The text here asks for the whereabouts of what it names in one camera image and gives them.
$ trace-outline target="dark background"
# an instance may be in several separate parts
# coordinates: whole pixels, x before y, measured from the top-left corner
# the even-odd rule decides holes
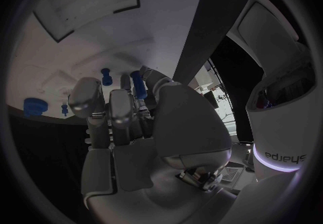
[[[10,13],[10,4],[15,0],[1,1],[1,9],[3,10],[1,20],[3,22]],[[322,11],[321,0],[307,0],[306,3],[313,10]],[[225,47],[228,44],[224,41],[221,45]],[[250,69],[244,68],[243,70],[246,74],[252,75]],[[83,141],[87,137],[86,127],[33,122],[14,116],[10,117],[10,121],[22,161],[40,190],[58,209],[76,223],[92,223],[80,194],[81,168],[88,147]],[[7,178],[6,171],[1,168],[1,172],[2,199],[5,204],[2,214],[4,221],[9,219],[12,223],[22,221],[39,223],[38,216],[34,214],[32,209],[29,209],[28,204],[16,191],[12,181]],[[307,191],[309,195],[313,196],[313,200],[308,200],[304,209],[311,211],[309,215],[312,217],[319,214],[320,191],[319,186],[317,186],[315,194]]]

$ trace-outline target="blue knob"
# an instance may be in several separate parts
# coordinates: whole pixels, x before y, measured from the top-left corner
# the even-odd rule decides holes
[[[110,85],[112,85],[113,81],[112,81],[111,76],[109,75],[110,70],[105,68],[105,69],[102,69],[101,70],[101,73],[103,74],[102,84],[104,86],[110,86]]]
[[[26,117],[31,115],[42,115],[48,110],[48,104],[44,100],[29,98],[24,100],[24,114]]]
[[[137,98],[145,99],[147,97],[147,91],[139,71],[132,72],[130,76],[132,77],[132,80],[134,82]]]
[[[67,105],[63,104],[62,105],[62,114],[64,114],[66,116],[66,114],[68,114],[68,109],[67,109]]]

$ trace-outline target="blue plastic part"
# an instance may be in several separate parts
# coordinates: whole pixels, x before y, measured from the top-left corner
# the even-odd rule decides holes
[[[147,97],[147,91],[139,71],[132,72],[130,76],[132,77],[132,80],[134,82],[137,98],[145,99]]]
[[[67,109],[67,105],[63,104],[62,105],[62,114],[64,114],[66,116],[66,114],[68,114],[68,109]]]
[[[48,104],[44,100],[29,98],[24,100],[24,114],[26,117],[31,115],[42,115],[48,110]]]
[[[110,85],[112,85],[113,81],[112,81],[111,76],[109,75],[110,70],[105,68],[105,69],[102,69],[101,70],[101,73],[103,74],[102,84],[104,86],[110,86]]]

